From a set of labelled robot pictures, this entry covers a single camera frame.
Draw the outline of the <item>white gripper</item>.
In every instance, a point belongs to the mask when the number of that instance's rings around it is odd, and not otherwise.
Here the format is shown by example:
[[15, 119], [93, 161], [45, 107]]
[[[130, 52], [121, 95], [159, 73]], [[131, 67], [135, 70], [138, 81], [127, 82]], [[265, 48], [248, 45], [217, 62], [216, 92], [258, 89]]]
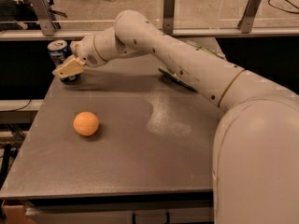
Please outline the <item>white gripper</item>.
[[70, 44], [72, 53], [77, 57], [72, 57], [57, 66], [52, 73], [58, 78], [71, 77], [81, 74], [84, 71], [84, 64], [91, 68], [99, 67], [103, 64], [103, 59], [98, 55], [94, 45], [95, 34], [87, 35], [80, 41], [73, 41]]

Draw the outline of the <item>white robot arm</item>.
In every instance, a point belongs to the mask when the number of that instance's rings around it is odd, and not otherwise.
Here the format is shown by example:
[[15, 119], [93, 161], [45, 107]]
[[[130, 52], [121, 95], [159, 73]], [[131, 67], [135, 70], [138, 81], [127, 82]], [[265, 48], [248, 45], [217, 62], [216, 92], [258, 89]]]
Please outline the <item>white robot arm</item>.
[[53, 72], [151, 54], [223, 114], [212, 157], [215, 224], [299, 224], [299, 101], [295, 92], [159, 31], [134, 10], [85, 36]]

